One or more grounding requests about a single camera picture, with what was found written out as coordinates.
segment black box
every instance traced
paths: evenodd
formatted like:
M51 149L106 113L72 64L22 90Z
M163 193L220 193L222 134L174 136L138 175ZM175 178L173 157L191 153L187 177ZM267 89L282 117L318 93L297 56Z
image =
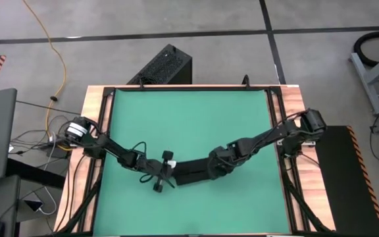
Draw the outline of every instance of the black box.
M192 84L192 57L168 44L127 84Z

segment concrete floor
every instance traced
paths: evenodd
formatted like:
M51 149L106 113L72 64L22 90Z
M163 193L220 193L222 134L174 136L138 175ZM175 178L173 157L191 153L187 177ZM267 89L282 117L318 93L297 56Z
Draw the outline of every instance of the concrete floor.
M217 30L264 30L257 0L30 0L52 37L148 34ZM378 0L266 0L273 29L379 26ZM366 32L275 35L286 82L299 84L307 107L319 109L328 124L348 124L357 133L379 201L379 162L369 146L373 116L353 65L347 61L357 38ZM0 40L44 38L21 0L0 0ZM57 108L80 112L92 84L125 84L166 44L193 57L194 84L239 84L244 74L255 84L278 84L267 35L125 39L55 43L68 67L68 82ZM379 40L364 46L379 59ZM7 61L0 90L16 88L18 99L46 105L62 82L63 71L47 43L0 44ZM45 110L16 105L13 136L43 129ZM54 122L53 129L63 123ZM43 134L25 139L37 140ZM379 136L374 150L379 155ZM40 151L16 159L31 165L46 162ZM66 163L49 167L61 172ZM33 184L23 183L22 193ZM58 190L50 190L57 201ZM39 196L53 204L45 192ZM49 219L51 225L55 216ZM47 234L44 218L22 223L21 236Z

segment wooden table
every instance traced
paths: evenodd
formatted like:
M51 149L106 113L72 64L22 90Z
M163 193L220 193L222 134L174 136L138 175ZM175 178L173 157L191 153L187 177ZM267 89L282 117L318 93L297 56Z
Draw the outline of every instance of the wooden table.
M146 87L174 87L176 85L147 85ZM180 87L244 87L244 85L179 85ZM103 97L103 90L105 87L116 87L116 88L132 88L132 87L138 87L134 85L127 85L127 86L89 86L86 93L86 98L84 99L84 105L82 109L82 116L87 117L89 119L92 119L94 121L97 121L99 118L99 112L101 108L101 101ZM280 86L282 90L282 97L284 100L284 107L286 110L286 114L290 115L292 113L296 113L299 111L305 110L301 90L299 89L299 86L291 86L291 85L285 85ZM277 118L280 120L280 114L279 114L279 106L277 103L275 103L275 109L277 112ZM107 109L105 109L105 117L104 121L102 123L103 130L106 130L107 123L108 123L108 117L109 112L111 108L111 97L108 97ZM86 180L88 177L89 172L89 164L90 159L85 158L81 163L80 166L77 168L77 164L82 157L82 149L75 149L72 152L71 158L70 158L70 190L69 195L71 200L71 196L74 193L74 201L72 203L72 214L75 213L77 208L80 206L83 197L84 197L84 189L86 185ZM315 161L318 162L318 159L316 157L315 148L308 148L303 147L303 153L305 155L308 155L309 157L313 158ZM100 166L100 161L97 161L96 167ZM297 168L299 171L299 177L301 180L301 186L302 191L304 195L305 201L308 203L309 207L313 210L315 215L322 221L324 225L326 225L328 228L334 230L334 222L333 217L331 214L330 206L328 204L328 198L326 195L326 189L324 187L324 182L322 179L321 171L320 169L311 161L308 159L305 159L302 156L299 156L297 159ZM75 187L74 190L72 190L72 181L73 181L73 174L74 171L77 170L76 174L76 180L75 180ZM93 176L93 181L95 181L97 174L99 172L98 168L95 168L95 174ZM59 211L57 214L57 220L55 223L55 227L57 227L63 217L64 212L66 211L66 217L61 223L62 228L69 220L68 216L71 212L70 210L70 203L67 206L67 180L65 180L64 190L63 190L63 196L61 198L61 202L59 205ZM295 210L295 219L297 223L297 228L299 230L303 230L302 225L302 219L301 219L301 212L299 209L299 206L297 205L297 202L292 198L293 207ZM94 199L89 204L88 211L86 213L86 221L84 224L84 231L89 231L91 228L91 220L93 217L93 206L94 206Z

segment yellow cable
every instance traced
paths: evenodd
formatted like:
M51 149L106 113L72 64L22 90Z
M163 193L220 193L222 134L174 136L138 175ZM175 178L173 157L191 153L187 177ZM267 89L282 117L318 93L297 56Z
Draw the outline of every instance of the yellow cable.
M47 37L47 41L49 42L49 45L51 46L51 49L58 55L59 59L61 60L61 63L63 64L64 79L63 79L63 83L61 84L61 86L59 87L59 89L57 90L57 92L54 95L55 97L57 97L59 95L59 93L62 91L62 89L64 88L65 83L66 83L66 65L65 65L64 59L61 56L61 54L53 47L52 41L51 41L51 37L47 33L47 30L46 30L45 26L43 25L43 23L40 21L39 17L36 15L36 13L33 11L33 9L29 6L29 4L27 4L26 0L23 0L23 3L27 7L27 9L33 14L34 18L39 22L39 25L42 27L42 30L45 32L45 35ZM52 108L52 106L53 106L53 100L51 100L51 102L49 102L48 108ZM50 112L50 110L51 109L48 109L46 111L46 118L45 118L46 133L47 133L48 136L50 135L49 134L49 127L48 127L49 112ZM61 149L63 149L64 151L72 151L72 149L61 147L60 145L58 145L58 147L61 148Z

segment green table surface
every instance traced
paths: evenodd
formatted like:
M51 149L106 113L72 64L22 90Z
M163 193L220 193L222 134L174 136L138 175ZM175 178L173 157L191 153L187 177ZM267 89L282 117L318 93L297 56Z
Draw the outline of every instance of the green table surface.
M220 145L270 129L265 92L125 92L116 90L111 138L131 148L147 142L147 157L161 161L205 158ZM149 234L289 233L273 145L232 174L175 189L122 168L108 155L94 236Z

